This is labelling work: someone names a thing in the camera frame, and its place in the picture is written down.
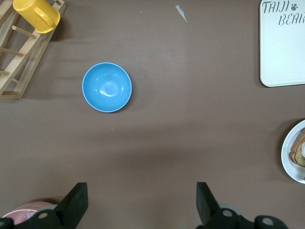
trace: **wooden rack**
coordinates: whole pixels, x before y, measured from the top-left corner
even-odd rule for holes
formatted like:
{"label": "wooden rack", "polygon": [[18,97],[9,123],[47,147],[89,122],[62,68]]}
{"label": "wooden rack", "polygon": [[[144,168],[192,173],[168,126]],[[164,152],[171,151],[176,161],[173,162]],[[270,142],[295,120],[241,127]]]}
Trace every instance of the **wooden rack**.
{"label": "wooden rack", "polygon": [[[56,29],[40,34],[18,28],[16,24],[21,16],[14,10],[12,3],[13,0],[4,0],[0,5],[0,57],[3,52],[15,55],[9,65],[4,70],[0,70],[0,99],[20,99],[23,96]],[[67,5],[62,0],[55,0],[53,8],[62,16]],[[29,37],[19,51],[5,48],[13,31]],[[20,78],[16,79],[15,77],[23,67]],[[14,89],[6,91],[11,82],[15,83]]]}

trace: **yellow cup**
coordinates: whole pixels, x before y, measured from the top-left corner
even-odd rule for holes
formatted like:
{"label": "yellow cup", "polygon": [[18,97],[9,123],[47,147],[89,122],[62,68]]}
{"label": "yellow cup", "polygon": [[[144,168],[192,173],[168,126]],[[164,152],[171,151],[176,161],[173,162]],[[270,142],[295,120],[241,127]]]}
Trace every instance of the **yellow cup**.
{"label": "yellow cup", "polygon": [[13,7],[38,33],[52,31],[61,19],[46,0],[14,0]]}

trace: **bread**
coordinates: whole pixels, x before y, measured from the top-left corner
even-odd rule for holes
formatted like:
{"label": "bread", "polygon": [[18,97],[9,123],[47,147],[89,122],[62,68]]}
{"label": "bread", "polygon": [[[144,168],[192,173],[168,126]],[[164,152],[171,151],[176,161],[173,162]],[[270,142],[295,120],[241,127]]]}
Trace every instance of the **bread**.
{"label": "bread", "polygon": [[305,129],[301,132],[301,134],[296,138],[293,143],[289,158],[297,165],[305,167],[305,157],[302,155],[302,151],[305,149]]}

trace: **white board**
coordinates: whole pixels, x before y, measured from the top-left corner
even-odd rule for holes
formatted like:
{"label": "white board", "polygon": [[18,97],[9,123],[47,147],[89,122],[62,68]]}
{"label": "white board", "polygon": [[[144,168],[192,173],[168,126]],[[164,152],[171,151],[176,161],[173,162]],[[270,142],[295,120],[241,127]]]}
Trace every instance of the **white board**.
{"label": "white board", "polygon": [[260,77],[268,87],[305,83],[305,0],[261,2]]}

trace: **wooden peg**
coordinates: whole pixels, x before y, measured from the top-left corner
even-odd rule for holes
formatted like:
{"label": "wooden peg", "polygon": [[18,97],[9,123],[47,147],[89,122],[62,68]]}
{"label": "wooden peg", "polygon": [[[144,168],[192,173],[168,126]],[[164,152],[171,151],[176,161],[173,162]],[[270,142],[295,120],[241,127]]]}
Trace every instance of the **wooden peg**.
{"label": "wooden peg", "polygon": [[3,48],[3,47],[0,47],[0,51],[1,52],[6,52],[6,53],[11,53],[11,54],[14,54],[16,56],[24,56],[23,53],[21,53],[21,52],[16,52],[14,50],[6,49],[6,48]]}
{"label": "wooden peg", "polygon": [[13,25],[11,28],[12,28],[13,30],[19,32],[19,33],[22,33],[23,35],[28,36],[28,37],[32,37],[32,38],[34,38],[34,39],[37,38],[34,34],[31,34],[30,32],[27,32],[27,31],[25,31],[25,30],[23,30],[23,29],[21,29],[21,28],[18,28],[18,27],[14,26],[14,25]]}
{"label": "wooden peg", "polygon": [[9,74],[10,74],[10,72],[8,72],[8,71],[0,70],[0,75],[9,75]]}
{"label": "wooden peg", "polygon": [[54,2],[56,2],[57,3],[57,5],[61,5],[61,2],[60,1],[58,1],[58,0],[54,0]]}

